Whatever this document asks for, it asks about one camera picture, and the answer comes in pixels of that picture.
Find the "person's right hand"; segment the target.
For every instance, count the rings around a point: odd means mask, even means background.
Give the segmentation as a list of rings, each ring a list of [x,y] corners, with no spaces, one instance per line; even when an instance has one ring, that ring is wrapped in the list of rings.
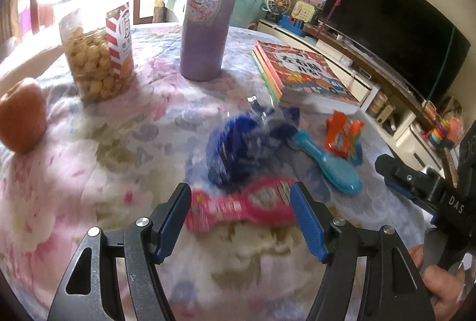
[[[439,297],[433,306],[436,320],[451,320],[460,306],[460,297],[465,284],[465,270],[461,268],[456,274],[452,274],[432,264],[421,272],[426,288]]]

